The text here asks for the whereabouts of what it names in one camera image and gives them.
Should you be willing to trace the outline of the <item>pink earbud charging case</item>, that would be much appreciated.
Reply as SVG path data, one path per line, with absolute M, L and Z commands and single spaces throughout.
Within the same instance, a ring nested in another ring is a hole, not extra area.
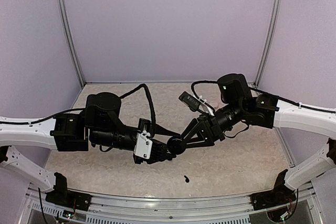
M 213 107 L 213 108 L 218 108 L 219 107 L 219 103 L 218 102 L 211 102 L 210 105 Z

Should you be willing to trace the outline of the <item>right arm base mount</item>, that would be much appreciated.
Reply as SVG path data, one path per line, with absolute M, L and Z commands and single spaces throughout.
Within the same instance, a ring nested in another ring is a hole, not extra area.
M 290 203 L 296 200 L 296 194 L 275 193 L 272 190 L 251 194 L 250 199 L 254 210 L 262 210 Z

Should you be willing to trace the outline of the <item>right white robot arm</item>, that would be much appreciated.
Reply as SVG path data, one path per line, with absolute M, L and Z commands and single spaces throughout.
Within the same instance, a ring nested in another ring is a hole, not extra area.
M 225 132 L 238 122 L 247 126 L 289 128 L 326 136 L 327 143 L 314 155 L 278 175 L 274 188 L 268 194 L 273 205 L 281 204 L 290 191 L 335 168 L 334 109 L 308 106 L 263 91 L 254 97 L 243 74 L 227 74 L 220 77 L 216 84 L 225 106 L 217 111 L 210 110 L 194 120 L 182 133 L 178 150 L 213 146 L 216 140 L 224 140 Z

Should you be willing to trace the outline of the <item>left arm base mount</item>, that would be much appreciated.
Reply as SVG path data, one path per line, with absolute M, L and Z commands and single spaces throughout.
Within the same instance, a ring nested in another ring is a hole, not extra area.
M 46 194 L 46 201 L 55 205 L 74 210 L 88 211 L 92 196 L 90 194 L 67 190 L 60 192 L 53 190 Z

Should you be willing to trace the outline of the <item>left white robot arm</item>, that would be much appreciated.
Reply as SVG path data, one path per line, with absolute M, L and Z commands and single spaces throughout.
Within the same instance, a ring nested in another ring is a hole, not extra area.
M 140 119 L 138 127 L 125 125 L 119 118 L 121 98 L 101 92 L 87 97 L 83 109 L 70 109 L 47 118 L 27 120 L 1 118 L 1 166 L 11 169 L 66 206 L 73 201 L 67 179 L 60 173 L 44 170 L 17 152 L 17 146 L 34 146 L 59 152 L 86 152 L 89 146 L 117 148 L 133 153 L 136 163 L 153 164 L 171 160 L 165 143 L 155 135 L 177 136 L 156 124 L 151 96 L 150 120 Z

